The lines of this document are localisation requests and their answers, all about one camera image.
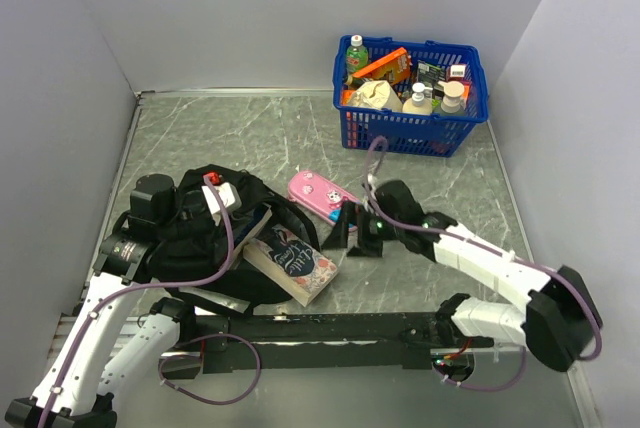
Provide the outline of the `pink cartoon pencil case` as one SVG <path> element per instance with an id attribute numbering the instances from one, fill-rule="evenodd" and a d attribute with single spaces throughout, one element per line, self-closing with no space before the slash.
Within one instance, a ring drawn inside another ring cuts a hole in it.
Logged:
<path id="1" fill-rule="evenodd" d="M 334 226 L 345 201 L 360 203 L 354 195 L 310 170 L 294 175 L 288 183 L 289 199 Z"/>

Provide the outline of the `floral cover book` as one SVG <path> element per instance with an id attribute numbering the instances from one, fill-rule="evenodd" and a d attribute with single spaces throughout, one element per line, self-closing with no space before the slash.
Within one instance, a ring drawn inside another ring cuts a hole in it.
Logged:
<path id="1" fill-rule="evenodd" d="M 251 239 L 243 258 L 304 307 L 338 274 L 333 261 L 279 224 Z"/>

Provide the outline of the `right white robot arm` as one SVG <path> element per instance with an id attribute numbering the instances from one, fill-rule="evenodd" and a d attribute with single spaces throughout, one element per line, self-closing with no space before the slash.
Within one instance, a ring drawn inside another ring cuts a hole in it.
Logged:
<path id="1" fill-rule="evenodd" d="M 468 294 L 443 302 L 438 338 L 458 346 L 467 338 L 490 338 L 526 348 L 539 362 L 567 371 L 602 350 L 602 319 L 581 275 L 568 266 L 553 270 L 522 259 L 471 232 L 454 218 L 425 211 L 400 180 L 371 187 L 364 202 L 332 189 L 327 194 L 334 227 L 326 250 L 345 248 L 351 228 L 358 240 L 349 253 L 379 257 L 387 241 L 457 270 L 502 297 L 493 303 Z"/>

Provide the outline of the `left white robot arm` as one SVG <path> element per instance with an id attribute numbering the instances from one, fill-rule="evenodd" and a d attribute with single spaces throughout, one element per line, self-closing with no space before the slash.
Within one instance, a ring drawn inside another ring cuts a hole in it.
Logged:
<path id="1" fill-rule="evenodd" d="M 129 313 L 148 289 L 199 287 L 219 273 L 187 281 L 161 282 L 148 265 L 162 242 L 198 236 L 223 225 L 241 204 L 236 188 L 214 172 L 181 196 L 168 175 L 140 178 L 130 207 L 101 244 L 85 302 L 55 362 L 27 398 L 5 414 L 12 427 L 113 427 L 116 399 L 148 363 L 169 348 L 192 346 L 198 326 L 191 308 L 165 300 L 117 355 L 111 353 Z"/>

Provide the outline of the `blue sunset cover book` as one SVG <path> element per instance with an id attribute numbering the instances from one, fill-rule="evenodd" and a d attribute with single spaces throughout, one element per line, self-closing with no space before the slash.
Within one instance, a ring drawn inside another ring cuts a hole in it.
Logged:
<path id="1" fill-rule="evenodd" d="M 238 231 L 234 232 L 234 256 L 240 254 L 244 246 L 262 231 L 271 216 L 272 210 L 266 204 L 254 209 L 251 218 Z"/>

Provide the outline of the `black student backpack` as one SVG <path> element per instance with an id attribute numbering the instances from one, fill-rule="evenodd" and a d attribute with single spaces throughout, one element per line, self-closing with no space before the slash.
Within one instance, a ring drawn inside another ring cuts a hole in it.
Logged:
<path id="1" fill-rule="evenodd" d="M 223 181 L 233 184 L 242 200 L 242 206 L 229 214 L 232 232 L 238 231 L 263 204 L 272 210 L 271 221 L 289 229 L 300 239 L 319 249 L 316 228 L 311 219 L 292 201 L 269 188 L 260 178 L 246 170 L 236 171 L 218 165 L 205 165 L 184 173 L 176 190 L 178 204 L 188 191 L 201 189 L 203 176 L 215 172 Z M 220 224 L 210 233 L 172 233 L 168 221 L 157 229 L 159 245 L 147 262 L 149 274 L 161 282 L 191 282 L 216 274 L 227 256 L 227 236 Z M 237 268 L 230 268 L 218 280 L 201 287 L 205 292 L 224 295 L 244 302 L 240 309 L 227 308 L 184 289 L 169 288 L 175 298 L 198 306 L 206 311 L 234 318 L 248 318 L 260 305 L 284 303 L 292 297 L 264 274 L 242 261 Z"/>

